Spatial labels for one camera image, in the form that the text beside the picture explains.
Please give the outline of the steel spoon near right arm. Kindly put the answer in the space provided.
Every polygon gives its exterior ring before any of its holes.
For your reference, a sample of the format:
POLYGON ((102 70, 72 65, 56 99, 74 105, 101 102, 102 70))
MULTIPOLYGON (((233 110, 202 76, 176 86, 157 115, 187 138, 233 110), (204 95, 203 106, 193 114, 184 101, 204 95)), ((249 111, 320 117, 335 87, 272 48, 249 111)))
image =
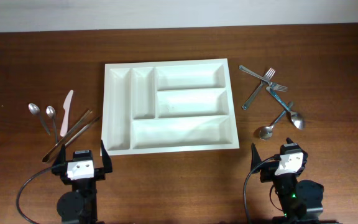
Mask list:
POLYGON ((287 111, 283 110, 269 126, 262 127, 259 131, 259 138, 264 141, 269 140, 273 136, 274 126, 286 115, 286 113, 287 111))

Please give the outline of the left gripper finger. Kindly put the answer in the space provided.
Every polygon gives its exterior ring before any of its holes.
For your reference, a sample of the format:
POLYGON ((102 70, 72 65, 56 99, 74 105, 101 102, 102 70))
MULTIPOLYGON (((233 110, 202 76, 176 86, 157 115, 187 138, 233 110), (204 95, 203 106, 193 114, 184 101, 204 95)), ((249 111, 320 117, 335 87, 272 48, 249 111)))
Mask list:
POLYGON ((102 157, 104 172, 111 173, 112 172, 112 162, 111 162, 111 158, 104 146, 103 140, 101 140, 101 157, 102 157))
POLYGON ((66 147, 65 145, 63 144, 60 148, 60 151, 54 161, 54 165, 57 166, 57 165, 62 165, 66 162, 66 147))

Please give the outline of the steel fork crosswise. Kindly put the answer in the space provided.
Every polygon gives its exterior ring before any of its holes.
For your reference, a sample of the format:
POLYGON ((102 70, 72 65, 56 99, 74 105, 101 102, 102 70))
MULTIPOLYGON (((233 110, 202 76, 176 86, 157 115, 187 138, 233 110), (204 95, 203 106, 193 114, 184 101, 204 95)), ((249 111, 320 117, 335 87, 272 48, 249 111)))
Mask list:
POLYGON ((253 72, 252 70, 249 70, 248 68, 246 68, 243 65, 239 65, 239 70, 248 73, 249 75, 252 75, 253 77, 256 77, 260 80, 262 80, 263 83, 266 83, 268 86, 272 87, 274 90, 278 90, 278 91, 283 91, 286 92, 288 90, 288 87, 283 86, 283 85, 279 85, 277 83, 274 83, 271 81, 272 77, 275 74, 275 70, 270 68, 268 70, 268 72, 262 77, 260 75, 258 75, 257 73, 253 72))

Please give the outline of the large steel spoon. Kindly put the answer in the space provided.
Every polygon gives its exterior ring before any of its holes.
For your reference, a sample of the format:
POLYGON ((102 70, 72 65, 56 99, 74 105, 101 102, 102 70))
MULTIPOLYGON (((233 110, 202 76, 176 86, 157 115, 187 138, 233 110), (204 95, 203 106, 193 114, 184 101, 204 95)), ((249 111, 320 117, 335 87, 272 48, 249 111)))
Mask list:
POLYGON ((290 119, 293 125, 298 129, 305 128, 305 121, 302 115, 290 109, 290 107, 278 96, 274 89, 270 86, 266 90, 283 106, 283 108, 290 114, 290 119))

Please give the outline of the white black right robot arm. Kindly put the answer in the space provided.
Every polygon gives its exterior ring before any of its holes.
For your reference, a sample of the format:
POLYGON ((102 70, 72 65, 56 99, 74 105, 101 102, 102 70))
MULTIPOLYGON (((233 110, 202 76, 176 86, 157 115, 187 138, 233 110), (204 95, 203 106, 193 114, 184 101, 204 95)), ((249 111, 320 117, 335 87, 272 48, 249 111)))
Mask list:
POLYGON ((251 145, 251 174, 260 174, 262 183, 271 182, 280 202, 281 217, 272 223, 319 223, 323 212, 323 185, 312 180, 297 180, 305 170, 308 153, 290 138, 280 153, 262 160, 255 144, 251 145))

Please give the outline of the steel fork with long handle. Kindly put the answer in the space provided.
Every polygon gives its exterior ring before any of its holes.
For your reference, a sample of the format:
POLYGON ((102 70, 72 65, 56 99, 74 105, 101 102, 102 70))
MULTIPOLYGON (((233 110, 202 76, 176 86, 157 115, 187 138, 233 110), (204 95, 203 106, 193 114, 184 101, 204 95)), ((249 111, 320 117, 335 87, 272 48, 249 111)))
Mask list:
MULTIPOLYGON (((268 81, 272 79, 272 77, 275 74, 275 70, 273 68, 270 68, 264 75, 264 78, 266 78, 268 81)), ((247 99, 247 101, 242 105, 243 110, 248 110, 252 102, 255 100, 256 96, 258 95, 259 91, 262 89, 262 87, 265 85, 264 81, 261 81, 259 86, 254 90, 254 92, 250 95, 250 97, 247 99)))

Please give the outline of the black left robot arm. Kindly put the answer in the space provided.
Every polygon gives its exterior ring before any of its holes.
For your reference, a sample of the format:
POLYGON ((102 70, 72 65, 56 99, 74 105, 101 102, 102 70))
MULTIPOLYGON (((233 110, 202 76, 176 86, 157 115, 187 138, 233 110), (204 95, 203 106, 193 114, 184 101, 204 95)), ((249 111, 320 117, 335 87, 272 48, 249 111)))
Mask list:
POLYGON ((75 151, 73 159, 66 160, 66 147, 62 146, 53 163, 52 174, 59 176, 71 190, 57 202, 57 212, 62 223, 100 223, 97 211, 97 181, 106 179, 112 172, 112 162, 101 143, 103 166, 95 168, 90 150, 75 151))

